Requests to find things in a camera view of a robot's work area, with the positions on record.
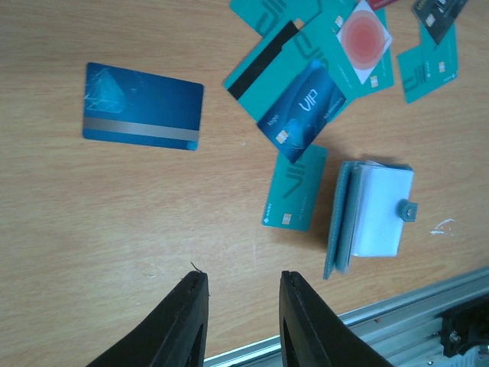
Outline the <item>white card red circle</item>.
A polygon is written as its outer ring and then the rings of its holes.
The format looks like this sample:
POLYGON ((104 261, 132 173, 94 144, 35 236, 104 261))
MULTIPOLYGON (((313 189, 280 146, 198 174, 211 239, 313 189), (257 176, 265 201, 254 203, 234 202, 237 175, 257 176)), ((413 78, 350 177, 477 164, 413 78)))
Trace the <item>white card red circle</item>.
POLYGON ((367 1, 359 1, 336 37, 361 85, 387 52, 392 37, 367 1))

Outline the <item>black VIP card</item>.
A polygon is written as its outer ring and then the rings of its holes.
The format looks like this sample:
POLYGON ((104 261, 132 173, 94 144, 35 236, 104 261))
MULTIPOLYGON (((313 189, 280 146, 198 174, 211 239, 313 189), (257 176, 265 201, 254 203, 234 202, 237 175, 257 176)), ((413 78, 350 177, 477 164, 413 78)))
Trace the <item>black VIP card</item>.
POLYGON ((435 43, 440 44, 467 2, 467 0, 417 0, 413 4, 413 13, 435 43))

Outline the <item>teal leather card holder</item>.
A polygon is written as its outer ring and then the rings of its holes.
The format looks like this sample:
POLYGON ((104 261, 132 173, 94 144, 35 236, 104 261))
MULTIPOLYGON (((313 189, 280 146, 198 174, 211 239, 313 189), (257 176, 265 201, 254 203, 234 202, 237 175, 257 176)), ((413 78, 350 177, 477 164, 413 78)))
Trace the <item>teal leather card holder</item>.
POLYGON ((346 273, 353 257, 395 257, 403 226, 415 222, 414 170, 405 164, 345 161, 340 166, 323 278, 346 273))

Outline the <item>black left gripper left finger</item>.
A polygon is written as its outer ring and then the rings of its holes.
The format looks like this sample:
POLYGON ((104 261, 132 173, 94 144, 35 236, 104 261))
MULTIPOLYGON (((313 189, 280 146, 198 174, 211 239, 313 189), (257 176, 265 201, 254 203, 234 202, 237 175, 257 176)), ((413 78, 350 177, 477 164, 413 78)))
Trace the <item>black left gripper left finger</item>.
POLYGON ((129 334, 90 366, 203 366, 209 282, 191 271, 129 334))

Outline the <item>teal card with signature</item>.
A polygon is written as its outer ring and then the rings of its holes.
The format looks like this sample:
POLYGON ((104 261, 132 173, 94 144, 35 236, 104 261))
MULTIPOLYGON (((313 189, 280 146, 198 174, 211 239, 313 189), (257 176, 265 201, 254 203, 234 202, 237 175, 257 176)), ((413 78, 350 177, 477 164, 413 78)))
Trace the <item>teal card with signature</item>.
POLYGON ((262 225, 307 231, 312 222, 328 150, 310 145, 296 163, 278 154, 262 225))

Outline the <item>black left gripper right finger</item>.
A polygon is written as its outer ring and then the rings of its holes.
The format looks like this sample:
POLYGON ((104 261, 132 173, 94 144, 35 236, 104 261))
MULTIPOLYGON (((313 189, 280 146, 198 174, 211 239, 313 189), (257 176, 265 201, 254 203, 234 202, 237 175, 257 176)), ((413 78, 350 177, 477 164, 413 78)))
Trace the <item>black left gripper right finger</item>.
POLYGON ((280 279, 279 321, 284 366, 389 366, 358 338, 297 271, 280 279))

